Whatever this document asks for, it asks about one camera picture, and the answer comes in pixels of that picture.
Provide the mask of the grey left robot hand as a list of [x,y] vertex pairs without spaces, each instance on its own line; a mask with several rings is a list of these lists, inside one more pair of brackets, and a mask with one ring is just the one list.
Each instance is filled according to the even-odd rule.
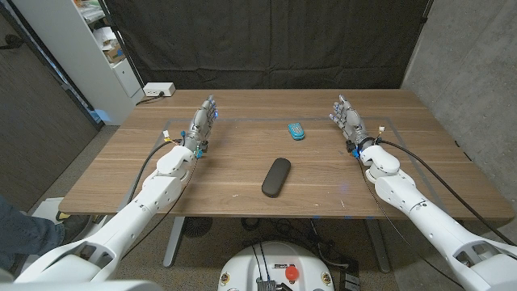
[[208,139],[217,117],[216,101],[210,95],[196,111],[183,138],[183,146],[191,150],[196,158],[208,150]]

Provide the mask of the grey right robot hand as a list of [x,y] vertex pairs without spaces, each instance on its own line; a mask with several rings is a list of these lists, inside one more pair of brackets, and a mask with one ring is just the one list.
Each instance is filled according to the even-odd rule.
[[375,139],[368,134],[363,119],[344,95],[338,97],[333,110],[329,118],[342,131],[349,153],[359,157],[363,150],[375,145]]

